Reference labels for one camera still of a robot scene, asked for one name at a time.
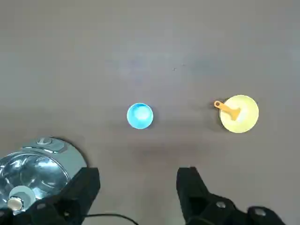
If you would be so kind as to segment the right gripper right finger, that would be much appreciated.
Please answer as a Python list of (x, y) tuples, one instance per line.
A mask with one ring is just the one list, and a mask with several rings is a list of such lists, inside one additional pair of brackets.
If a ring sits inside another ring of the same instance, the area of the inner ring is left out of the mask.
[(283, 225), (271, 209), (251, 206), (239, 210), (233, 201), (207, 189), (195, 167), (177, 171), (176, 189), (186, 225)]

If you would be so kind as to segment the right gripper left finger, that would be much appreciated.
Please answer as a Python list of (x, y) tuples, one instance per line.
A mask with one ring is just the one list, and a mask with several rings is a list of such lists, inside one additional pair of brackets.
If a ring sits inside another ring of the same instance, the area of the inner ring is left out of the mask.
[(33, 203), (25, 212), (14, 215), (0, 209), (2, 225), (81, 225), (100, 190), (97, 168), (84, 167), (57, 194)]

